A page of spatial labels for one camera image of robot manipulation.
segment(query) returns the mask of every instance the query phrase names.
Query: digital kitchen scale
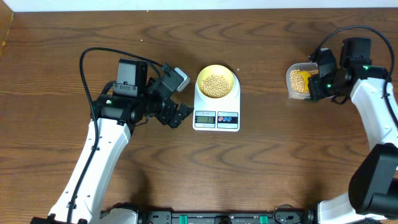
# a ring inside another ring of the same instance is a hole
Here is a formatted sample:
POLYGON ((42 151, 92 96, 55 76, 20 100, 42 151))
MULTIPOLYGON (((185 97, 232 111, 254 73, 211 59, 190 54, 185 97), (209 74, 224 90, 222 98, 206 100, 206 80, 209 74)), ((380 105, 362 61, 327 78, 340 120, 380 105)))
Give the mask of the digital kitchen scale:
POLYGON ((241 87, 236 75, 221 65, 203 69, 195 84, 193 128, 198 131, 239 131, 241 127, 241 87), (222 98, 210 98, 200 90, 201 82, 211 74, 230 77, 233 87, 222 98))

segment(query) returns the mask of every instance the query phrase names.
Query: yellow bowl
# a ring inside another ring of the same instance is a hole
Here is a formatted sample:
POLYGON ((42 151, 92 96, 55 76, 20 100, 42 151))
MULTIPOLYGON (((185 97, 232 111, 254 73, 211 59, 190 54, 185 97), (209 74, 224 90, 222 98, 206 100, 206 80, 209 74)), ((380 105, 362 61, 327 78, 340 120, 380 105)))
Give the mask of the yellow bowl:
POLYGON ((199 90, 201 92, 202 92, 201 85, 202 85, 204 79, 209 77, 210 75, 222 75, 229 82, 228 94, 231 92, 231 90, 233 89, 234 84, 235 84, 234 75, 228 68, 226 68, 222 65, 207 66, 199 73, 198 79, 197 79, 197 84, 198 84, 199 90))

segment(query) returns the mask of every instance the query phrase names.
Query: wooden table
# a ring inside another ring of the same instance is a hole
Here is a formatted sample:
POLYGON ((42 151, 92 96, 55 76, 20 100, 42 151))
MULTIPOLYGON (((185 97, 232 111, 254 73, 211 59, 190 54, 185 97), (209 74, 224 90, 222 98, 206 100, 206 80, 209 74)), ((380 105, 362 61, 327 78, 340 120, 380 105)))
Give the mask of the wooden table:
MULTIPOLYGON (((207 65, 231 67, 242 88, 238 133, 194 131, 192 117, 173 130, 156 119, 138 127, 103 208, 309 208, 346 192, 369 152, 356 108, 290 100, 285 73, 307 62, 324 36, 353 24, 379 29, 398 52, 397 9, 17 13, 0 60, 0 222, 46 217, 65 188, 90 120, 78 61, 94 46, 180 67, 191 83, 175 99, 191 105, 207 65)), ((374 64, 389 66, 384 43, 370 32, 348 30, 327 46, 338 57, 342 39, 354 36, 371 37, 374 64)), ((88 54, 94 98, 116 78, 120 57, 88 54)))

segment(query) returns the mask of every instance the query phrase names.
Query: plastic container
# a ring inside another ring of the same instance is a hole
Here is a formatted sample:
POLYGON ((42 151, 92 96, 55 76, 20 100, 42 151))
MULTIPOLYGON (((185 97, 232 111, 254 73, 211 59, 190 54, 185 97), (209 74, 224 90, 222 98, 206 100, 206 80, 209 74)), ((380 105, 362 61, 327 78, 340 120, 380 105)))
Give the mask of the plastic container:
POLYGON ((293 90, 292 88, 292 83, 290 82, 290 73, 292 70, 300 69, 301 71, 306 70, 315 70, 318 69, 318 66, 316 63, 297 63, 292 66, 287 70, 286 72, 286 84, 287 84, 287 90, 289 91, 289 98, 291 99, 298 99, 298 100, 304 100, 304 99, 310 99, 311 96, 309 93, 297 93, 296 91, 293 90))

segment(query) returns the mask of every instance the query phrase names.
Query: black cable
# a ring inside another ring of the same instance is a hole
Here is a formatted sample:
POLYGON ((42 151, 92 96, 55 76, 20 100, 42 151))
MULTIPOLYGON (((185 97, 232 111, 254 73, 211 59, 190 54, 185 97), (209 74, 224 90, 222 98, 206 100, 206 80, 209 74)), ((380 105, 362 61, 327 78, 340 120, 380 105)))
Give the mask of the black cable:
POLYGON ((389 111, 389 113, 390 113, 390 115, 391 115, 391 118, 392 118, 394 124, 395 124, 395 125, 397 126, 397 128, 398 128, 398 119, 397 119, 397 116, 394 114, 394 111, 392 110, 392 106, 391 106, 390 101, 389 101, 389 99, 388 99, 389 94, 387 93, 387 84, 388 84, 389 80, 391 80, 392 71, 394 70, 394 61, 395 61, 394 51, 393 51, 393 49, 392 49, 392 47, 391 47, 390 42, 387 40, 387 38, 384 37, 378 30, 376 30, 376 29, 374 29, 374 28, 372 28, 372 27, 361 26, 361 25, 354 25, 354 26, 348 26, 348 27, 340 28, 340 29, 338 29, 338 30, 332 32, 331 34, 327 35, 327 36, 323 39, 323 41, 319 44, 319 46, 318 46, 318 47, 314 50, 314 52, 312 53, 311 58, 316 58, 316 57, 317 57, 317 55, 319 54, 319 51, 320 51, 322 45, 323 45, 330 37, 334 36, 335 34, 337 34, 338 32, 341 32, 341 31, 343 31, 343 30, 354 29, 354 28, 367 29, 367 30, 370 30, 370 31, 374 32, 375 34, 377 34, 377 35, 384 41, 384 43, 386 43, 386 45, 387 45, 387 47, 388 47, 388 50, 390 51, 391 66, 390 66, 389 73, 387 74, 386 80, 385 80, 384 85, 383 85, 383 98, 384 98, 384 101, 386 102, 386 106, 387 106, 387 109, 388 109, 388 111, 389 111))
POLYGON ((113 84, 115 84, 115 83, 116 83, 116 81, 110 81, 110 82, 108 82, 108 83, 104 86, 104 88, 102 89, 101 95, 102 95, 102 94, 107 94, 108 91, 110 91, 110 89, 113 87, 113 84))
POLYGON ((148 117, 148 116, 146 116, 146 117, 145 117, 145 121, 144 121, 144 122, 142 122, 141 124, 136 124, 136 127, 137 127, 137 126, 144 125, 144 124, 148 123, 148 121, 149 121, 149 117, 148 117))
MULTIPOLYGON (((85 176, 85 174, 87 172, 88 166, 90 165, 90 162, 91 162, 91 160, 94 157, 94 153, 95 153, 95 151, 98 148, 98 142, 100 140, 97 117, 95 116, 95 113, 94 113, 93 100, 91 99, 90 91, 88 89, 86 78, 85 78, 85 74, 84 74, 84 71, 83 71, 83 59, 84 59, 85 55, 88 52, 92 51, 92 50, 104 50, 104 51, 108 51, 108 52, 115 52, 115 53, 119 53, 119 54, 130 56, 130 57, 138 58, 138 59, 144 60, 146 62, 153 63, 153 64, 155 64, 157 66, 163 67, 162 64, 157 63, 157 62, 155 62, 153 60, 150 60, 148 58, 144 58, 144 57, 141 57, 141 56, 138 56, 138 55, 130 54, 130 53, 127 53, 127 52, 124 52, 124 51, 121 51, 121 50, 109 49, 109 48, 106 48, 106 47, 91 47, 91 48, 86 49, 81 54, 80 61, 79 61, 80 76, 81 76, 81 82, 83 83, 83 87, 84 87, 85 92, 86 92, 88 104, 90 105, 91 116, 92 116, 92 119, 93 119, 93 122, 94 122, 95 140, 94 140, 93 147, 91 148, 91 153, 88 156, 87 162, 86 162, 86 164, 85 164, 85 166, 84 166, 84 168, 83 168, 83 170, 82 170, 82 172, 80 174, 80 177, 79 177, 79 179, 78 179, 78 181, 76 183, 76 187, 75 187, 75 189, 73 191, 72 198, 70 199, 70 203, 68 204, 69 208, 68 208, 68 215, 67 215, 67 224, 71 224, 73 208, 76 205, 77 193, 79 191, 81 183, 83 182, 83 179, 84 179, 84 176, 85 176)), ((158 73, 159 79, 160 79, 159 71, 156 68, 154 70, 158 73)))

